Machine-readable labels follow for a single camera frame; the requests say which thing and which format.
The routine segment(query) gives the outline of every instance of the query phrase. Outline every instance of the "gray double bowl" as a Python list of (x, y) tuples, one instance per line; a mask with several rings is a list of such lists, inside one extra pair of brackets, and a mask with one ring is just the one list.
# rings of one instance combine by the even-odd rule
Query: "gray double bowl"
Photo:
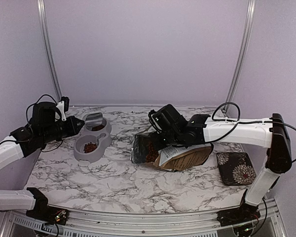
[[(93, 114), (87, 115), (83, 120), (85, 120), (85, 126), (81, 132), (81, 136), (76, 140), (74, 144), (74, 158), (76, 160), (88, 160), (91, 163), (96, 162), (104, 155), (105, 149), (112, 144), (112, 138), (110, 133), (112, 131), (112, 126), (110, 122), (101, 115), (101, 125), (104, 126), (99, 131), (92, 131), (94, 124), (88, 123), (88, 117), (92, 117)], [(89, 153), (84, 152), (85, 145), (89, 143), (97, 145), (97, 148)]]

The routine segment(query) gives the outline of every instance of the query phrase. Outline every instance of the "metal frame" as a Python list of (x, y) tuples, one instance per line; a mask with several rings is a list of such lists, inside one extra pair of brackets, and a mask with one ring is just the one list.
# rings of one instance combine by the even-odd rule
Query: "metal frame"
[[(238, 85), (238, 81), (239, 81), (239, 77), (240, 77), (244, 57), (245, 57), (245, 54), (247, 52), (247, 48), (248, 48), (248, 45), (249, 45), (249, 40), (250, 40), (251, 31), (252, 31), (252, 24), (253, 24), (255, 8), (256, 8), (256, 0), (249, 0), (246, 23), (245, 23), (245, 28), (244, 28), (244, 32), (243, 32), (242, 42), (241, 42), (241, 48), (240, 48), (236, 68), (235, 68), (235, 71), (234, 71), (234, 74), (233, 74), (232, 82), (231, 82), (231, 85), (230, 85), (230, 89), (229, 89), (229, 92), (228, 92), (228, 95), (227, 95), (227, 98), (226, 98), (226, 102), (232, 101), (233, 97), (235, 95), (235, 92), (236, 92), (236, 88), (237, 88), (237, 85)], [(226, 105), (224, 107), (224, 110), (226, 112), (228, 112), (228, 109), (229, 109), (229, 105)]]
[(57, 99), (58, 99), (58, 101), (60, 101), (60, 99), (62, 97), (62, 93), (60, 90), (60, 85), (58, 82), (55, 63), (54, 63), (54, 59), (53, 59), (53, 55), (52, 55), (52, 51), (51, 51), (51, 46), (50, 46), (44, 0), (37, 0), (37, 5), (38, 5), (39, 21), (40, 21), (40, 26), (42, 29), (43, 41), (44, 41), (46, 56), (47, 56), (48, 65), (49, 65), (49, 69), (50, 69), (50, 73), (51, 73), (51, 78), (53, 80)]
[[(271, 219), (276, 237), (285, 237), (283, 223), (274, 199), (266, 201), (268, 218)], [(259, 206), (262, 221), (265, 217), (264, 204)], [(199, 211), (174, 214), (127, 214), (106, 213), (69, 209), (70, 214), (65, 226), (59, 226), (60, 237), (136, 237), (136, 236), (167, 236), (167, 237), (215, 237), (222, 229), (231, 229), (239, 225), (221, 227), (216, 220), (217, 211)], [(43, 221), (25, 215), (25, 211), (9, 211), (5, 215), (0, 237), (8, 237), (13, 224), (21, 225), (47, 234), (56, 234), (54, 226), (41, 230)]]

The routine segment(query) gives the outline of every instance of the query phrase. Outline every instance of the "black joint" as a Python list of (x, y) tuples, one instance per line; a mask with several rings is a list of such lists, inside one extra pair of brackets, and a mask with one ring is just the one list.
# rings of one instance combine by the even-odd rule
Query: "black joint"
[(222, 227), (254, 220), (254, 215), (256, 215), (258, 218), (261, 216), (258, 206), (251, 206), (245, 203), (246, 193), (247, 190), (242, 196), (239, 207), (219, 211), (217, 213), (217, 220), (220, 222)]
[[(55, 213), (64, 210), (68, 213), (68, 210), (60, 209), (53, 206), (48, 206), (47, 197), (37, 188), (27, 188), (33, 194), (35, 206), (33, 210), (26, 211), (26, 215), (35, 219), (46, 221), (48, 223), (55, 223)], [(68, 214), (66, 214), (57, 224), (65, 225), (67, 222)]]
[(265, 167), (274, 173), (282, 174), (292, 167), (291, 141), (280, 114), (273, 114), (272, 144), (267, 151)]
[(61, 101), (65, 103), (64, 111), (67, 112), (69, 110), (69, 98), (66, 96), (61, 97)]

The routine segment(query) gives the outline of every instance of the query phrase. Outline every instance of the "gray plastic bowl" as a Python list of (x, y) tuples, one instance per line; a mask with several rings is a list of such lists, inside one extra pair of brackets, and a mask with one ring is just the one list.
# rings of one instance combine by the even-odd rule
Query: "gray plastic bowl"
[[(90, 153), (84, 153), (84, 146), (88, 143), (97, 144), (97, 149)], [(79, 137), (74, 144), (74, 158), (76, 160), (88, 160), (90, 162), (96, 162), (104, 155), (105, 149), (112, 143), (112, 139), (109, 134), (101, 133), (99, 136), (84, 135)]]
[(104, 126), (104, 128), (102, 128), (99, 131), (92, 131), (92, 127), (88, 127), (88, 126), (85, 125), (82, 133), (83, 134), (98, 135), (98, 134), (101, 134), (101, 133), (110, 134), (112, 132), (112, 126), (111, 126), (110, 122), (105, 117), (103, 117), (102, 125)]

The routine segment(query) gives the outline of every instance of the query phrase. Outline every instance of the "white flower pattern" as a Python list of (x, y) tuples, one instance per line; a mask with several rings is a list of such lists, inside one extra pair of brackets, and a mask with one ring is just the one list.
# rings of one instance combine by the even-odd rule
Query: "white flower pattern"
[(219, 165), (226, 164), (229, 160), (229, 154), (228, 153), (219, 153), (217, 156), (217, 162)]
[(238, 184), (248, 185), (253, 183), (256, 173), (252, 166), (241, 164), (234, 168), (232, 176)]

